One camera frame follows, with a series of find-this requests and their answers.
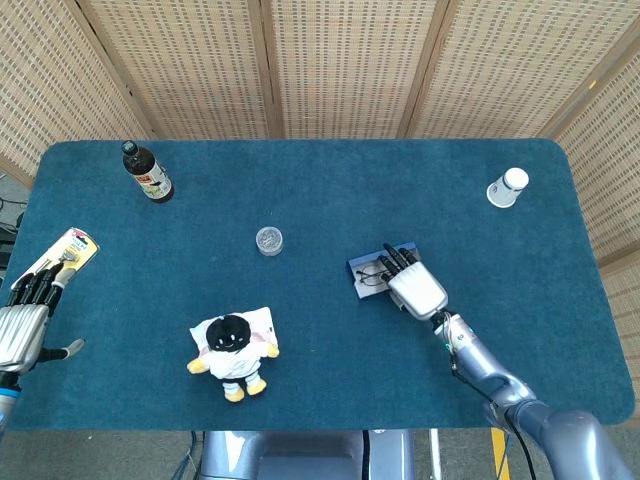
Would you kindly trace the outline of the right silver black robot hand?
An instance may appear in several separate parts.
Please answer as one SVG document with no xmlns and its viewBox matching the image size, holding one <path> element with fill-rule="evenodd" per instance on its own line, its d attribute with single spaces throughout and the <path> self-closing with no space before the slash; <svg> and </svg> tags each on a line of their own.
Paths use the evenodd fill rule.
<svg viewBox="0 0 640 480">
<path fill-rule="evenodd" d="M 425 321 L 448 304 L 448 294 L 424 264 L 408 249 L 383 244 L 387 254 L 378 260 L 384 267 L 380 275 L 399 304 L 414 318 Z"/>
</svg>

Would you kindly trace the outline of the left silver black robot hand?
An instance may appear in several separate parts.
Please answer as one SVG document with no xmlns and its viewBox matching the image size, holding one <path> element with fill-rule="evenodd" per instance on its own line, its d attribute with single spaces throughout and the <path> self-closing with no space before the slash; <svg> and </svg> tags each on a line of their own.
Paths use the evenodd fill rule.
<svg viewBox="0 0 640 480">
<path fill-rule="evenodd" d="M 75 268 L 59 262 L 51 268 L 23 274 L 11 286 L 9 298 L 1 308 L 1 374 L 25 375 L 36 364 L 66 360 L 75 356 L 86 341 L 78 338 L 68 346 L 43 346 L 57 305 Z"/>
</svg>

